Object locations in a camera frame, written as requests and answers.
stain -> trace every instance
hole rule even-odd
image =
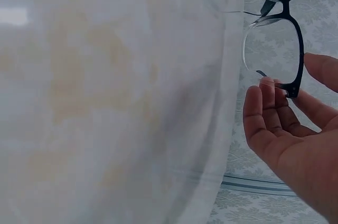
[[[144,122],[148,123],[152,132],[159,128],[159,114],[154,106],[153,95],[154,93],[151,93],[150,90],[145,91],[142,97],[132,106],[134,114],[141,117]]]
[[[58,151],[35,151],[27,160],[31,182],[55,182],[67,174],[69,161],[75,157],[75,145]]]
[[[149,72],[149,81],[151,84],[155,84],[158,78],[158,66],[154,63],[151,64]]]
[[[111,164],[107,168],[102,176],[102,180],[99,183],[99,186],[112,188],[117,186],[125,176],[125,171],[122,165]]]
[[[91,29],[86,35],[86,41],[108,55],[114,66],[126,67],[132,59],[131,52],[114,31],[114,22]]]
[[[132,106],[132,89],[120,88],[106,93],[96,94],[89,98],[88,104],[93,108],[104,109],[111,107],[115,110],[124,111]]]
[[[85,72],[77,48],[68,46],[67,37],[74,23],[61,18],[48,33],[51,51],[51,71],[53,79],[49,91],[49,101],[53,109],[53,123],[60,124],[65,119],[83,117],[89,114],[83,82]]]
[[[0,50],[0,71],[8,72],[14,67],[14,59],[8,48]]]

black eyeglass frame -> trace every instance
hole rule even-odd
[[[265,21],[267,24],[274,24],[279,20],[288,20],[290,21],[296,29],[299,41],[299,65],[298,65],[298,72],[295,80],[291,83],[275,83],[276,88],[280,88],[286,91],[286,97],[290,99],[297,98],[299,93],[299,88],[301,87],[301,81],[304,71],[304,40],[301,31],[301,27],[299,26],[298,22],[290,15],[290,1],[291,0],[267,0],[272,2],[281,2],[283,5],[283,11],[279,14],[275,15],[268,15],[262,16],[258,20],[254,21],[250,26],[251,28],[255,27],[256,25],[262,25]],[[256,71],[262,76],[266,76],[262,71]]]

eyeglass temple arm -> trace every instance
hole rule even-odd
[[[270,13],[270,11],[274,8],[276,2],[273,1],[265,1],[262,9],[260,10],[261,16],[264,17]]]

clear lens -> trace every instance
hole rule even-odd
[[[296,79],[299,40],[294,25],[285,19],[265,20],[252,25],[244,43],[247,73],[256,81],[267,75],[282,83]]]

stripe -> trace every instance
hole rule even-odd
[[[221,188],[264,195],[296,197],[296,194],[286,184],[271,179],[225,175]]]

